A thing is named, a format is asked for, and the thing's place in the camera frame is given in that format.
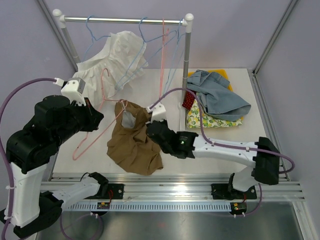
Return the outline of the white dress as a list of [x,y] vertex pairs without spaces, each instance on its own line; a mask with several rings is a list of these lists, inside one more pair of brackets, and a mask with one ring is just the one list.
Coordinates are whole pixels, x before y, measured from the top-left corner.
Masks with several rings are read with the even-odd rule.
[[[100,52],[90,59],[77,64],[78,71],[73,77],[81,78],[85,81],[83,95],[90,100],[95,108],[104,99],[111,98],[119,92],[115,90],[115,85],[126,73],[142,44],[142,38],[131,31],[111,33]],[[139,56],[136,59],[136,62],[130,67],[127,77],[122,81],[124,82],[131,76],[145,61],[143,53],[143,56]],[[143,76],[144,73],[142,68],[130,81]]]

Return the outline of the brown skirt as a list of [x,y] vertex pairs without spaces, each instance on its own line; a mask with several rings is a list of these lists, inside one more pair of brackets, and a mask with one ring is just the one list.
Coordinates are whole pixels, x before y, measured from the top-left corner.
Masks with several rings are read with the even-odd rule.
[[111,139],[107,142],[107,155],[124,171],[150,176],[163,169],[161,148],[146,133],[150,115],[136,103],[116,103],[118,116]]

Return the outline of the blue hanger of white dress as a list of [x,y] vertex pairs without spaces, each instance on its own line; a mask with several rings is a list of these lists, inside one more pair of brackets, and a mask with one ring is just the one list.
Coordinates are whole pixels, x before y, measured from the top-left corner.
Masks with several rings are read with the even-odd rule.
[[95,44],[95,42],[100,41],[101,39],[106,39],[106,38],[110,38],[110,35],[102,35],[101,37],[96,38],[96,36],[94,35],[92,29],[89,27],[89,20],[91,18],[94,18],[95,15],[90,15],[86,18],[85,20],[85,27],[87,28],[87,30],[90,33],[90,37],[91,37],[91,44],[89,45],[89,47],[85,50],[83,58],[82,58],[82,62],[84,62],[87,59],[87,54],[90,51],[90,49],[93,47],[93,45]]

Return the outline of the blue hanger of red skirt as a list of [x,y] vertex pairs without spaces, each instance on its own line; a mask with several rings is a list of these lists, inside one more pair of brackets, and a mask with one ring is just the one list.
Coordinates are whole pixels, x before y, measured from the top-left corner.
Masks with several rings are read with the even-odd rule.
[[168,37],[170,35],[170,33],[175,33],[175,35],[170,40],[165,42],[165,47],[166,47],[167,44],[170,43],[170,41],[172,41],[175,38],[176,38],[176,45],[175,45],[175,49],[174,49],[173,54],[172,54],[172,58],[171,58],[171,62],[170,62],[170,68],[169,68],[169,71],[168,71],[168,74],[167,74],[167,79],[166,79],[165,83],[163,81],[162,95],[164,95],[166,92],[169,91],[169,88],[171,86],[171,83],[173,81],[175,73],[177,71],[177,67],[180,64],[180,61],[181,61],[183,53],[184,53],[184,50],[183,50],[181,52],[181,54],[180,54],[179,59],[176,59],[176,56],[178,55],[177,52],[178,52],[178,49],[179,49],[179,44],[180,44],[182,36],[184,35],[184,34],[180,34],[180,28],[181,28],[182,25],[183,25],[183,19],[181,19],[179,21],[178,27],[177,27],[176,30],[168,32],[168,34],[167,34],[167,37]]

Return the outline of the light blue denim garment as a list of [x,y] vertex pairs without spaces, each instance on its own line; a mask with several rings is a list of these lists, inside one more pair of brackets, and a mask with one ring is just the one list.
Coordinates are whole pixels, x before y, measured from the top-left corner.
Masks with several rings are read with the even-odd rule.
[[251,104],[229,90],[229,85],[221,74],[199,69],[187,79],[187,88],[197,93],[207,115],[234,122],[250,112]]

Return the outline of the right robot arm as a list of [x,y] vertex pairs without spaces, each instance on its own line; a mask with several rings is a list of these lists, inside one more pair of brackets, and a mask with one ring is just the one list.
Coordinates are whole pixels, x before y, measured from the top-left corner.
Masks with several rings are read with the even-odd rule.
[[279,183],[280,152],[267,137],[256,142],[217,141],[196,132],[175,132],[165,120],[148,122],[146,135],[163,153],[178,159],[210,158],[244,165],[243,170],[230,175],[224,187],[212,192],[214,199],[241,199],[256,184]]

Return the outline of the lemon print skirt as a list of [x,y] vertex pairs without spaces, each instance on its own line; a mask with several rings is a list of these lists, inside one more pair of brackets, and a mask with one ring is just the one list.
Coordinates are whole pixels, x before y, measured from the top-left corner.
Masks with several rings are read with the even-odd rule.
[[[200,129],[200,110],[196,100],[194,100],[192,107],[186,115],[186,127],[189,129]],[[236,121],[228,121],[214,118],[205,112],[202,112],[202,126],[203,128],[230,128],[243,125],[244,118],[241,117]]]

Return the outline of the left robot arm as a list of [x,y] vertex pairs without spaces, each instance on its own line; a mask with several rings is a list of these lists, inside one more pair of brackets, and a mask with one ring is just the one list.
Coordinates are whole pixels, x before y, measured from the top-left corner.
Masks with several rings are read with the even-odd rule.
[[108,180],[90,173],[65,190],[41,192],[44,172],[60,146],[78,132],[93,132],[103,114],[88,98],[77,105],[62,95],[50,95],[34,107],[34,116],[6,143],[6,157],[13,173],[14,196],[2,210],[17,237],[27,238],[53,225],[62,212],[88,198],[107,196]]

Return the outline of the blue hanger of denim garment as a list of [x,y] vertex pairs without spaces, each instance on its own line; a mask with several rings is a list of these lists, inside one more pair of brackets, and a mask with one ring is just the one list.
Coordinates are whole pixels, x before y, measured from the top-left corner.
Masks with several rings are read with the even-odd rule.
[[144,51],[145,51],[146,46],[147,46],[147,43],[152,42],[152,41],[155,41],[155,40],[160,39],[160,38],[162,39],[162,35],[157,36],[157,37],[155,37],[155,38],[152,38],[152,39],[150,39],[150,40],[146,40],[146,39],[145,39],[145,37],[144,37],[144,35],[143,35],[143,32],[142,32],[142,30],[141,30],[141,24],[144,23],[146,20],[147,20],[147,17],[144,17],[144,18],[142,18],[142,19],[139,21],[139,23],[138,23],[138,29],[139,29],[139,32],[140,32],[140,36],[141,36],[141,38],[142,38],[142,46],[141,46],[140,50],[138,51],[137,55],[136,55],[136,56],[134,57],[134,59],[132,60],[132,62],[131,62],[131,64],[129,65],[129,67],[127,68],[125,74],[124,74],[124,75],[121,77],[121,79],[116,83],[116,85],[115,85],[115,90],[117,90],[117,91],[120,91],[120,90],[123,88],[123,86],[124,86],[126,83],[128,83],[128,82],[130,81],[130,79],[131,79],[133,76],[135,76],[135,75],[148,63],[148,60],[152,59],[154,56],[157,55],[157,53],[158,53],[159,51],[162,50],[162,47],[159,48],[151,57],[149,57],[149,58],[144,62],[144,64],[142,64],[140,67],[138,67],[125,81],[123,81],[123,79],[127,77],[128,72],[129,72],[131,66],[136,62],[136,59],[137,59],[138,57],[142,57],[142,56],[143,56]]

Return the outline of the red polka dot skirt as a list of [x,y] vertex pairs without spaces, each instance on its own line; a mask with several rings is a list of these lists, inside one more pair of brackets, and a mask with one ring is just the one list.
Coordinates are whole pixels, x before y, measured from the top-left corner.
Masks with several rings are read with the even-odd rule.
[[185,97],[182,103],[182,107],[185,108],[186,110],[190,111],[194,101],[195,101],[195,96],[194,96],[194,92],[190,93],[190,92],[186,92],[185,93]]

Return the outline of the pink hanger of lemon skirt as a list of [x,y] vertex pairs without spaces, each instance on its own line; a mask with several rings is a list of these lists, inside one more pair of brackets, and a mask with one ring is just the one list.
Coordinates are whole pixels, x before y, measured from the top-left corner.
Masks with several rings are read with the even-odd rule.
[[161,66],[160,66],[160,80],[159,80],[159,94],[158,94],[159,98],[162,96],[162,91],[163,91],[164,67],[165,67],[165,44],[166,44],[166,38],[167,38],[168,32],[169,32],[169,29],[165,28],[165,20],[162,19],[162,48],[161,48]]

